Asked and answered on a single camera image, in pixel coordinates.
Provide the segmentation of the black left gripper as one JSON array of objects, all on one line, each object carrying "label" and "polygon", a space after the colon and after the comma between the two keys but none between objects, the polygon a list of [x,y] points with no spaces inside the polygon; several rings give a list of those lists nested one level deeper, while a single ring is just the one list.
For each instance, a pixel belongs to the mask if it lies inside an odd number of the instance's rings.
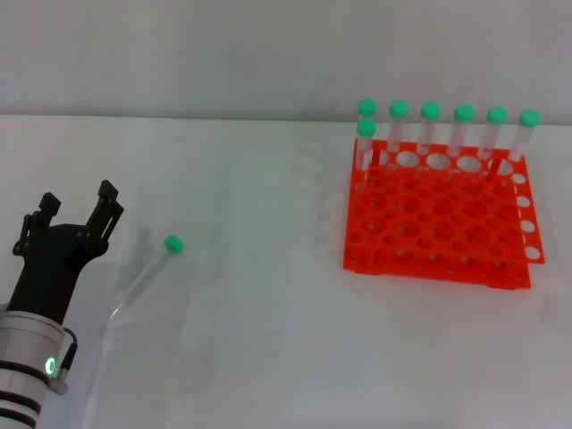
[{"label": "black left gripper", "polygon": [[38,210],[23,217],[13,254],[24,266],[8,302],[9,312],[25,312],[61,323],[66,315],[81,270],[101,257],[124,211],[118,190],[103,180],[98,201],[86,225],[50,226],[61,201],[51,192],[43,195]]}]

